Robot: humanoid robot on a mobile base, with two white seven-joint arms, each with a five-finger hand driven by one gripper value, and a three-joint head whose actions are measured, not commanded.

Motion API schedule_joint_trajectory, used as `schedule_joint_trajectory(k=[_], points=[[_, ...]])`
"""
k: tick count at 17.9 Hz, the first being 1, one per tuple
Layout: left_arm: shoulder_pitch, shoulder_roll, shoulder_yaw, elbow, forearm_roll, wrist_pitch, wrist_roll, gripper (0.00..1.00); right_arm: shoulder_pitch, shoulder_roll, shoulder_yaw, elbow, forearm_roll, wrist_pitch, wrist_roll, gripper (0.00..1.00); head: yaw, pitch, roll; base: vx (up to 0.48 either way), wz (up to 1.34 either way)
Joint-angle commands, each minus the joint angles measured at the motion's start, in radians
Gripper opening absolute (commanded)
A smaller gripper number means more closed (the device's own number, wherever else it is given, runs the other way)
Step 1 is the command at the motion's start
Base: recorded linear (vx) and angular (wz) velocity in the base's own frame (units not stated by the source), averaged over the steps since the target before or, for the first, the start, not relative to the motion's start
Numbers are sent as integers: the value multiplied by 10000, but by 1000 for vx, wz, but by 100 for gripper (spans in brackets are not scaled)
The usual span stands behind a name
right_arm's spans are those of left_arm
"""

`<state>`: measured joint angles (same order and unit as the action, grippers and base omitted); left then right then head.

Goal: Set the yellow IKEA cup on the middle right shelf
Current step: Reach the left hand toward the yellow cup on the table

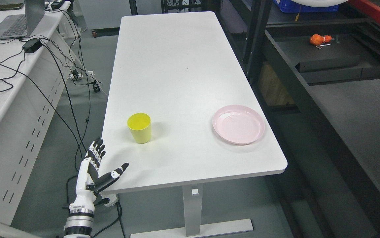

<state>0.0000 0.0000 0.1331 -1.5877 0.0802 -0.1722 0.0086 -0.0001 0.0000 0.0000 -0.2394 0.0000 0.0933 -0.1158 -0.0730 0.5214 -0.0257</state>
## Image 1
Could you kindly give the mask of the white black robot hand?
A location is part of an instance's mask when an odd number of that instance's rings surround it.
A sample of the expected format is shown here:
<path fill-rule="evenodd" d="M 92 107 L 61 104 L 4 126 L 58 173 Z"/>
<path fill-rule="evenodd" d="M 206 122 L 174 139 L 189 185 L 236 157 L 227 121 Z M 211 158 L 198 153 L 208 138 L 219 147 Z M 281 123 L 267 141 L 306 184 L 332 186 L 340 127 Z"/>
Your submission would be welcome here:
<path fill-rule="evenodd" d="M 125 172 L 129 164 L 124 163 L 119 168 L 103 175 L 99 174 L 100 164 L 105 152 L 104 140 L 97 137 L 86 151 L 81 161 L 76 183 L 76 199 L 69 205 L 69 210 L 94 210 L 94 202 L 99 193 L 113 185 Z"/>

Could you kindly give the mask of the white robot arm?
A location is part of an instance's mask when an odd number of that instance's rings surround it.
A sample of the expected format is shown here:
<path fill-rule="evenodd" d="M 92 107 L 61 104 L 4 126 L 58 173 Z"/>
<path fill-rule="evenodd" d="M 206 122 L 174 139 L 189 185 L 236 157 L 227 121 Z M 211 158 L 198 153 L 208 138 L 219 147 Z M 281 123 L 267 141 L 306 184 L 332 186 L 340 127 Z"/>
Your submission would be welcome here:
<path fill-rule="evenodd" d="M 64 226 L 64 238 L 91 238 L 95 206 L 69 205 L 69 216 Z"/>

